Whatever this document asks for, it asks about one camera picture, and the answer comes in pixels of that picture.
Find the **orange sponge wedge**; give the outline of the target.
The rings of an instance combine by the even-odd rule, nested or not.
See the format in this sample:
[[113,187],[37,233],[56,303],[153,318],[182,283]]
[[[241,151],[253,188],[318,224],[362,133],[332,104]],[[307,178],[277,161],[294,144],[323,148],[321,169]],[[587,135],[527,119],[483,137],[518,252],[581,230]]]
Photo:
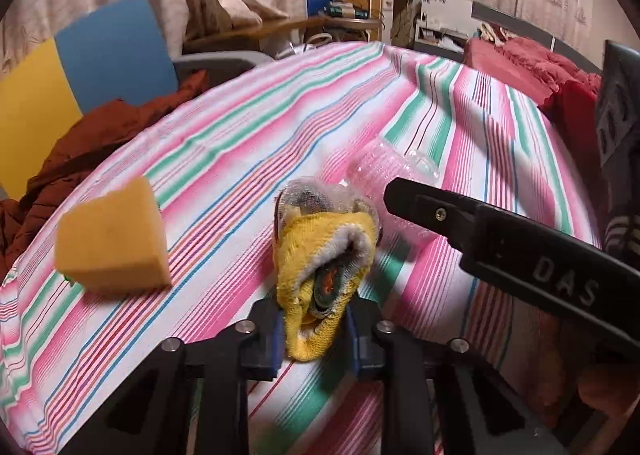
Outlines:
[[165,225],[150,182],[134,178],[64,213],[56,229],[54,267],[104,296],[169,287]]

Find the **grey yellow blue chair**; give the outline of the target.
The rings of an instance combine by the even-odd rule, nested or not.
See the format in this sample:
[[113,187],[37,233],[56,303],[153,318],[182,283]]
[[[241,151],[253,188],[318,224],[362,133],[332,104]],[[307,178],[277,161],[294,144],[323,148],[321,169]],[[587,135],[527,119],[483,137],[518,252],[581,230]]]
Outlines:
[[178,79],[148,0],[118,0],[75,20],[1,79],[1,188],[26,192],[58,139],[111,100],[132,106]]

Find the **striped pink green bedsheet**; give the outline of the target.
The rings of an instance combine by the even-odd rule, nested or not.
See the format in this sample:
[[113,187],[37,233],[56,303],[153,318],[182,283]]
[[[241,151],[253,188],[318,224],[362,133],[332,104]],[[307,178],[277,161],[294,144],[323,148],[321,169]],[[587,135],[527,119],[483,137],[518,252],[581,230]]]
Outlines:
[[[463,337],[520,392],[542,315],[460,269],[446,238],[411,245],[384,219],[383,180],[352,200],[368,146],[423,158],[438,185],[597,244],[589,197],[536,103],[452,60],[332,44],[255,69],[178,107],[94,170],[1,285],[1,417],[17,445],[57,454],[164,339],[198,341],[277,289],[289,256],[368,255],[360,295],[416,337]],[[54,265],[67,211],[146,178],[171,285],[107,299]]]

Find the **rust red jacket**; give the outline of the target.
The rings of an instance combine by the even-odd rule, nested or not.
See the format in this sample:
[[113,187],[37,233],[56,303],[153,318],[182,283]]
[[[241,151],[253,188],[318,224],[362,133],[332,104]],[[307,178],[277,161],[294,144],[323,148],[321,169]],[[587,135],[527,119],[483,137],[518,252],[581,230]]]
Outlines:
[[1,201],[1,274],[6,275],[73,190],[143,130],[209,89],[209,73],[194,71],[176,92],[134,107],[112,100],[82,117],[53,146],[19,199]]

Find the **wooden desk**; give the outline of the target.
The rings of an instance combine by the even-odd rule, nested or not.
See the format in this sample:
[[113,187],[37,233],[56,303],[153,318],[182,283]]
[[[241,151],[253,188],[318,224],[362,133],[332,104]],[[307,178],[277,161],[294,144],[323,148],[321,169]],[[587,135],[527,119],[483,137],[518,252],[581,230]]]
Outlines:
[[268,20],[258,26],[243,27],[186,41],[183,54],[201,52],[258,50],[259,42],[282,36],[294,30],[340,28],[348,30],[381,30],[379,19],[334,18],[329,16],[294,17]]

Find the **yellow cloth bundle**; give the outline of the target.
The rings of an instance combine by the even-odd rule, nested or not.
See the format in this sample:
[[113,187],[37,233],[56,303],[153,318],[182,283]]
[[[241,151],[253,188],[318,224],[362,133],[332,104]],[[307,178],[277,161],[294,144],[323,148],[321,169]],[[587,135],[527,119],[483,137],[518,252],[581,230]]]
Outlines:
[[381,235],[369,198],[342,184],[299,178],[274,204],[273,265],[285,350],[297,362],[322,357],[371,270]]

